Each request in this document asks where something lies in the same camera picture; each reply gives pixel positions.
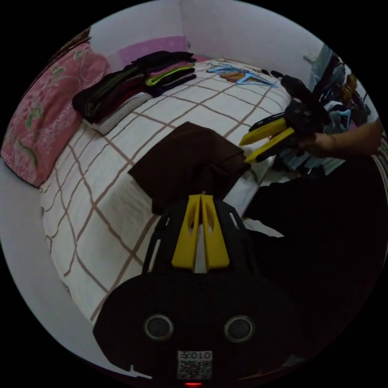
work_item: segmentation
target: pink pillow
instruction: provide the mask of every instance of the pink pillow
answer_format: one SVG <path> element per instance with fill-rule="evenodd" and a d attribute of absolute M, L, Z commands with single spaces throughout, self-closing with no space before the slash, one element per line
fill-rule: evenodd
<path fill-rule="evenodd" d="M 17 107 L 1 148 L 2 158 L 20 178 L 34 186 L 48 179 L 58 156 L 82 123 L 72 107 L 72 98 L 100 81 L 109 70 L 106 58 L 83 43 L 36 80 Z"/>

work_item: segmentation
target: pink wall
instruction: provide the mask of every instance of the pink wall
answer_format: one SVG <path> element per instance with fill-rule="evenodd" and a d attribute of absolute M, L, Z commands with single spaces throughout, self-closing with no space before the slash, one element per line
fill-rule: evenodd
<path fill-rule="evenodd" d="M 154 53 L 155 51 L 186 51 L 186 38 L 184 36 L 169 36 L 136 43 L 118 51 L 118 57 L 124 66 L 137 58 Z"/>

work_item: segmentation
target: stack of folded clothes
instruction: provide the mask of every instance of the stack of folded clothes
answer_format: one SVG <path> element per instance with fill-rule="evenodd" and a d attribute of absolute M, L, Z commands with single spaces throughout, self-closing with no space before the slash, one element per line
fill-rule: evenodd
<path fill-rule="evenodd" d="M 157 51 L 133 61 L 132 64 L 141 68 L 146 75 L 145 91 L 152 97 L 158 97 L 165 91 L 196 78 L 196 59 L 192 56 L 192 53 L 184 51 Z"/>
<path fill-rule="evenodd" d="M 87 124 L 106 135 L 152 97 L 144 92 L 144 80 L 145 75 L 139 66 L 128 65 L 77 93 L 72 100 L 73 107 Z"/>

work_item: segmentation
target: brown shirt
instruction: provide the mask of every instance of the brown shirt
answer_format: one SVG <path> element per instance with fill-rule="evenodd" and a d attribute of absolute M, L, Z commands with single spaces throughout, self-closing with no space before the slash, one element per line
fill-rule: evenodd
<path fill-rule="evenodd" d="M 150 149 L 129 174 L 162 214 L 192 194 L 223 199 L 249 169 L 243 150 L 209 128 L 186 122 Z"/>

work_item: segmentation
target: mattress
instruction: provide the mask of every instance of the mattress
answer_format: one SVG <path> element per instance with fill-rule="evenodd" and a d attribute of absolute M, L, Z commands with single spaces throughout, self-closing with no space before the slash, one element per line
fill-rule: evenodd
<path fill-rule="evenodd" d="M 151 212 L 151 198 L 127 174 L 130 168 L 186 121 L 238 144 L 252 124 L 284 111 L 290 102 L 280 85 L 277 89 L 237 86 L 206 72 L 221 63 L 223 59 L 197 63 L 195 80 L 145 102 L 106 136 L 82 124 L 40 187 L 51 257 L 70 297 L 92 324 L 109 293 L 141 273 L 158 221 Z M 255 164 L 225 197 L 240 215 L 272 162 L 268 158 Z"/>

